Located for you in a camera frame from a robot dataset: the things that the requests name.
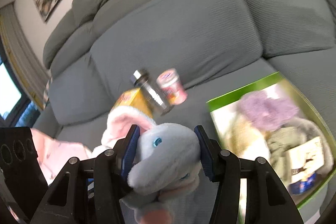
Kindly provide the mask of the green cardboard box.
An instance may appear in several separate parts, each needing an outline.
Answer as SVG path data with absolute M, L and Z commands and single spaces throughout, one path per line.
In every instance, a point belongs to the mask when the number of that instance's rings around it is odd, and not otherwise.
M 335 174 L 335 139 L 310 101 L 276 72 L 207 103 L 220 145 L 236 156 L 264 157 L 297 207 Z

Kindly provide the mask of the orange snack box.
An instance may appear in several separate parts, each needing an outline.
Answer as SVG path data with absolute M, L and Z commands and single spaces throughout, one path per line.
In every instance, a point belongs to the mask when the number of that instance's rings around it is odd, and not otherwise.
M 153 118 L 153 111 L 140 88 L 133 88 L 123 92 L 111 110 L 118 106 L 130 106 L 136 108 L 148 117 Z

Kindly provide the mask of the grey fabric sofa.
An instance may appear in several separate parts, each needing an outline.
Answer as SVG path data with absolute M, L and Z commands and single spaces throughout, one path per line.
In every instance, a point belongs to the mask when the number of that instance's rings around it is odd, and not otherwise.
M 50 101 L 35 127 L 89 148 L 142 68 L 174 68 L 187 90 L 159 123 L 214 138 L 207 101 L 280 72 L 335 130 L 335 0 L 73 0 L 43 64 Z

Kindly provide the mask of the window curtain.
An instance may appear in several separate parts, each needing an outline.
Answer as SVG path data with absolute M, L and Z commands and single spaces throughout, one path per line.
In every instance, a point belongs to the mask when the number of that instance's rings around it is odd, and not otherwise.
M 10 3 L 1 7 L 1 40 L 12 70 L 27 96 L 44 109 L 44 91 L 49 74 L 33 52 Z

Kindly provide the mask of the blue plush elephant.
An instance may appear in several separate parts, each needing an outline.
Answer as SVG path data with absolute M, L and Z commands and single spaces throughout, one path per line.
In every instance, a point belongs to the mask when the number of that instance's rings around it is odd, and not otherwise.
M 135 162 L 126 176 L 131 192 L 122 200 L 137 223 L 172 223 L 168 201 L 193 192 L 199 185 L 201 148 L 193 130 L 176 123 L 156 124 L 131 106 L 110 111 L 101 148 L 112 148 L 132 125 L 140 129 Z

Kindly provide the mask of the purple fluffy cloth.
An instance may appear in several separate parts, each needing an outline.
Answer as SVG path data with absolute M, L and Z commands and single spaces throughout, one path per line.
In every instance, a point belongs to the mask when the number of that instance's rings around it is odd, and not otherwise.
M 264 90 L 244 94 L 238 110 L 260 131 L 276 131 L 299 112 L 290 99 L 270 98 Z

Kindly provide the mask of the pink plastic jar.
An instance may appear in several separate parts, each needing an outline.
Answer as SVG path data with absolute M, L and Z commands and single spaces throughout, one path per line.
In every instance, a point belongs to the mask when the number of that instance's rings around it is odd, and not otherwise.
M 174 68 L 161 73 L 156 81 L 166 94 L 171 105 L 180 105 L 187 99 L 187 92 L 180 81 L 179 74 Z

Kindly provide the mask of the cream yellow towel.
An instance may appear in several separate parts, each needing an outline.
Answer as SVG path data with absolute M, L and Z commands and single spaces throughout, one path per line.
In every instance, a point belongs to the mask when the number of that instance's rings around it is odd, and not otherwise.
M 224 146 L 243 159 L 254 160 L 259 156 L 269 158 L 264 135 L 242 114 L 236 116 L 224 135 Z

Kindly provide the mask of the clear bottle steel cap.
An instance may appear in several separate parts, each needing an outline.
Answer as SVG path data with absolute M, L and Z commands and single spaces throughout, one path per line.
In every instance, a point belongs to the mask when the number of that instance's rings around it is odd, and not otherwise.
M 136 88 L 140 88 L 147 100 L 152 112 L 163 116 L 171 111 L 173 106 L 169 103 L 166 94 L 151 78 L 146 69 L 137 69 L 131 75 L 131 82 Z

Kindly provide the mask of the olive green cloth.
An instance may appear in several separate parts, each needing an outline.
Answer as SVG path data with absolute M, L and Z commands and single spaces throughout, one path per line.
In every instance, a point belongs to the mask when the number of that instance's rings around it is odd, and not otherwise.
M 272 132 L 266 141 L 270 151 L 270 164 L 284 185 L 289 185 L 290 174 L 286 151 L 306 142 L 306 134 L 296 127 L 282 127 Z

